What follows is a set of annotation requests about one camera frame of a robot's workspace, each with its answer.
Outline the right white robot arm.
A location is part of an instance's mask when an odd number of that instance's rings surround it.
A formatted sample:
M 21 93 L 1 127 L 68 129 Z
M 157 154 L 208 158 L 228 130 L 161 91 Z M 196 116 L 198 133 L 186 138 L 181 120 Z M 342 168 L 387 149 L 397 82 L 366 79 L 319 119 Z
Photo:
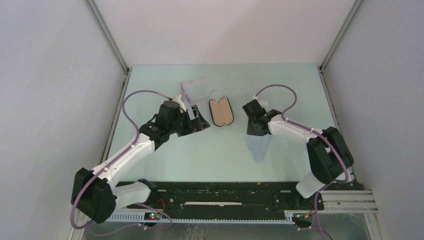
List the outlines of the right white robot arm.
M 331 183 L 346 183 L 350 180 L 348 169 L 354 159 L 335 127 L 320 129 L 304 126 L 284 117 L 278 110 L 265 110 L 257 99 L 246 103 L 242 109 L 248 117 L 248 135 L 280 136 L 305 146 L 310 172 L 297 183 L 297 191 L 290 196 L 295 208 L 304 209 L 310 204 L 313 194 L 324 190 Z

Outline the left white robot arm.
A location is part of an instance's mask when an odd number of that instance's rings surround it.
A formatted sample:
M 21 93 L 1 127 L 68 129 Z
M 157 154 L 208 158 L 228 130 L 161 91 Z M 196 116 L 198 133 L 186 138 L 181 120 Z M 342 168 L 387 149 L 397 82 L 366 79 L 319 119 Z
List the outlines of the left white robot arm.
M 152 191 L 151 184 L 139 180 L 127 185 L 119 185 L 119 182 L 125 173 L 166 143 L 171 135 L 183 137 L 211 126 L 196 105 L 191 109 L 194 118 L 190 118 L 183 103 L 164 101 L 158 113 L 136 128 L 134 138 L 112 158 L 91 170 L 84 167 L 78 170 L 71 195 L 71 217 L 79 210 L 100 224 L 116 209 L 138 203 L 145 208 L 156 206 L 158 194 Z

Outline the blue cleaning cloth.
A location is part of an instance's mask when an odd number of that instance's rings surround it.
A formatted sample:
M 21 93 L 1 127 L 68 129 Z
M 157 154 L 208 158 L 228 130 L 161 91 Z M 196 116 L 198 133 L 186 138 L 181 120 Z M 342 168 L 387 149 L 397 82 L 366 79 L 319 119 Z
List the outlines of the blue cleaning cloth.
M 264 161 L 268 147 L 271 143 L 272 135 L 256 136 L 247 135 L 244 137 L 244 142 L 256 163 Z

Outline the black glasses case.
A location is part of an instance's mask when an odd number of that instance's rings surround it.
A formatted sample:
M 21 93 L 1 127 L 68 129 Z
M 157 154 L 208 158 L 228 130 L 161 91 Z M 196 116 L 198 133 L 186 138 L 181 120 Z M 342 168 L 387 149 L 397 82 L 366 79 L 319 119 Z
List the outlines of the black glasses case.
M 211 99 L 208 101 L 208 105 L 215 126 L 229 126 L 234 122 L 234 113 L 227 97 L 222 97 L 219 101 Z

